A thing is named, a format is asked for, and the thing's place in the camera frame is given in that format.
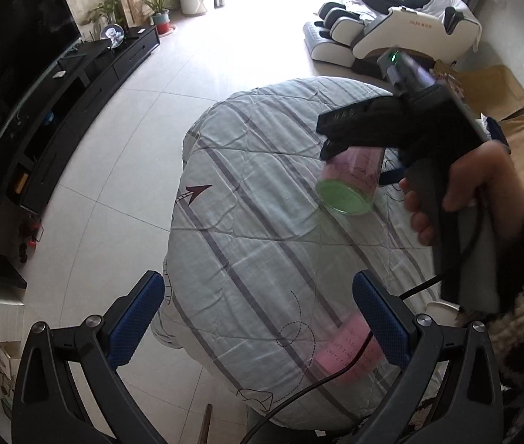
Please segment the right hand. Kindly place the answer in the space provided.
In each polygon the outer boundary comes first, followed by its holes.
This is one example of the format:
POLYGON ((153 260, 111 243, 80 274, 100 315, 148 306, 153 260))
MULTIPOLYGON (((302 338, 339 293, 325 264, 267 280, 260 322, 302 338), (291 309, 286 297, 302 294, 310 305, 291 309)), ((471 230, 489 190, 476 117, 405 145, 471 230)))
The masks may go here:
POLYGON ((507 147, 497 140, 483 143, 452 164, 442 207, 460 211, 478 191, 486 194, 497 237, 505 242, 515 238, 524 225, 524 187, 507 147))

